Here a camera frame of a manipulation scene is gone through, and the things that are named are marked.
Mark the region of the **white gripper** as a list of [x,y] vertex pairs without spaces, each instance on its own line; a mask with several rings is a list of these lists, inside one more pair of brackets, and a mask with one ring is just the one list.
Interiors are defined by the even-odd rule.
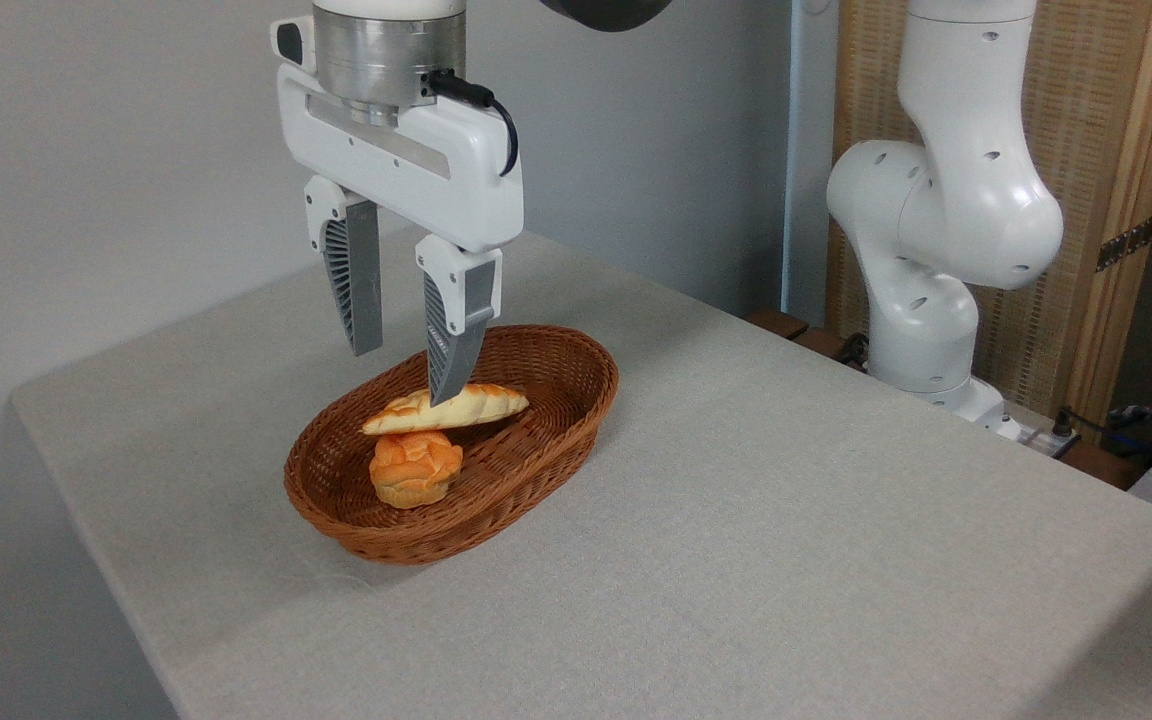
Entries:
[[467,386],[500,314],[498,247],[524,228],[503,120],[430,88],[439,70],[465,73],[465,29],[463,15],[301,15],[271,26],[285,143],[319,174],[303,188],[308,240],[353,355],[382,344],[378,205],[434,233],[415,249],[430,406]]

